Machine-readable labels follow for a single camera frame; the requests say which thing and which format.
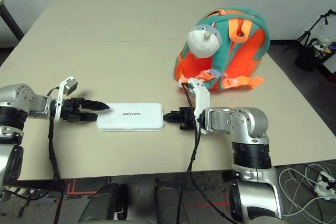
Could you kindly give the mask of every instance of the white plush toy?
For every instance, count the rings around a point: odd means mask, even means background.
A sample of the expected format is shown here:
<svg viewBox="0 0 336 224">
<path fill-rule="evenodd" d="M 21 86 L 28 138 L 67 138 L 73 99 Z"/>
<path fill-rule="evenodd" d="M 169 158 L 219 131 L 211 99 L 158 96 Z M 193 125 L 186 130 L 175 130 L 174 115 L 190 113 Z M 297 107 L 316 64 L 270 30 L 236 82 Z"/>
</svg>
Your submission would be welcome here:
<svg viewBox="0 0 336 224">
<path fill-rule="evenodd" d="M 195 26 L 187 36 L 190 51 L 197 58 L 211 57 L 222 43 L 219 31 L 210 25 Z"/>
</svg>

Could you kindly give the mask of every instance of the plush toy nose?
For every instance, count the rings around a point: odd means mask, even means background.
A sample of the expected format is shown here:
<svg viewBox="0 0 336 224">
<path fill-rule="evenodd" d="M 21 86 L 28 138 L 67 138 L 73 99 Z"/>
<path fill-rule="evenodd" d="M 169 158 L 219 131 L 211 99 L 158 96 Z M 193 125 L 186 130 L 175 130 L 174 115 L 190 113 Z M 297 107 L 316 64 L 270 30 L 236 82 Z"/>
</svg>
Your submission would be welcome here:
<svg viewBox="0 0 336 224">
<path fill-rule="evenodd" d="M 204 38 L 205 39 L 209 39 L 210 36 L 211 36 L 211 33 L 209 33 L 208 31 L 206 31 L 205 34 L 204 34 Z"/>
</svg>

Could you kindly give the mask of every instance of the table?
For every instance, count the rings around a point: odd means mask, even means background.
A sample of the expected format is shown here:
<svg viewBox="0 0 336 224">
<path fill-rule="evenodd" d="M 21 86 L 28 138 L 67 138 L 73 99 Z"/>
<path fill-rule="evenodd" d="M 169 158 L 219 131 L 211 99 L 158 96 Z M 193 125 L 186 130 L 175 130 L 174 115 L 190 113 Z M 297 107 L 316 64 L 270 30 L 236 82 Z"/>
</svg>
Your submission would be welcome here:
<svg viewBox="0 0 336 224">
<path fill-rule="evenodd" d="M 159 102 L 164 113 L 187 106 L 173 67 L 188 31 L 223 0 L 52 0 L 0 68 L 0 86 L 30 85 L 46 94 L 68 76 L 74 97 Z M 281 69 L 265 55 L 255 90 L 211 95 L 212 106 L 255 106 L 269 118 L 273 165 L 335 158 L 331 131 Z M 48 121 L 28 119 L 20 179 L 50 179 Z M 63 178 L 182 172 L 194 133 L 165 123 L 158 132 L 100 132 L 95 123 L 56 125 L 54 146 Z M 228 137 L 201 138 L 194 170 L 230 169 Z"/>
</svg>

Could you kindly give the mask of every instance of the orange strap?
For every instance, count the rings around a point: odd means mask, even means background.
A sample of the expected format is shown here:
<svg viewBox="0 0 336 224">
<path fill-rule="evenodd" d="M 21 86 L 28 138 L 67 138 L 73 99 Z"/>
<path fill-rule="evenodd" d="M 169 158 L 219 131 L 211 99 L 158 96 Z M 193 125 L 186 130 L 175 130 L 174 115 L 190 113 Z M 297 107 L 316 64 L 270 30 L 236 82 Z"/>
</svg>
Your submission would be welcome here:
<svg viewBox="0 0 336 224">
<path fill-rule="evenodd" d="M 243 43 L 247 41 L 248 35 L 252 27 L 252 21 L 244 19 L 243 24 L 241 25 L 241 32 L 244 34 L 242 37 L 239 37 L 237 34 L 238 31 L 238 18 L 229 19 L 229 37 L 235 43 Z"/>
<path fill-rule="evenodd" d="M 214 79 L 215 76 L 210 74 L 210 70 L 202 70 L 201 73 L 199 73 L 198 76 L 195 77 L 195 79 L 200 80 L 201 82 L 207 82 Z M 183 82 L 188 82 L 189 78 L 185 78 L 183 74 L 181 74 L 181 77 L 179 79 L 179 86 L 182 87 Z"/>
<path fill-rule="evenodd" d="M 264 80 L 260 76 L 256 76 L 254 79 L 246 76 L 239 76 L 237 78 L 223 78 L 222 79 L 222 88 L 229 89 L 239 86 L 248 85 L 252 89 L 261 84 Z"/>
<path fill-rule="evenodd" d="M 202 82 L 211 81 L 214 78 L 215 76 L 210 74 L 210 70 L 202 70 L 201 73 L 199 73 L 199 75 L 195 77 L 195 79 L 200 80 Z"/>
</svg>

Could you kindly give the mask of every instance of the backpack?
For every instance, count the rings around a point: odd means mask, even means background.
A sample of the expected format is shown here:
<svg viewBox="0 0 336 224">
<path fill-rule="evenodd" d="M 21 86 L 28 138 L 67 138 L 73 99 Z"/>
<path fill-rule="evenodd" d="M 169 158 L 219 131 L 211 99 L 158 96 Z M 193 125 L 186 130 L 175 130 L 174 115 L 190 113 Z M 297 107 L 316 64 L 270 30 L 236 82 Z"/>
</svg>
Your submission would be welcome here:
<svg viewBox="0 0 336 224">
<path fill-rule="evenodd" d="M 196 78 L 208 89 L 225 90 L 240 86 L 255 88 L 263 82 L 259 76 L 251 78 L 270 43 L 259 13 L 245 7 L 218 8 L 205 15 L 195 28 L 200 31 L 206 26 L 219 31 L 219 35 L 213 29 L 209 32 L 218 37 L 220 46 L 210 57 L 197 58 L 187 40 L 174 68 L 174 78 L 179 84 Z"/>
</svg>

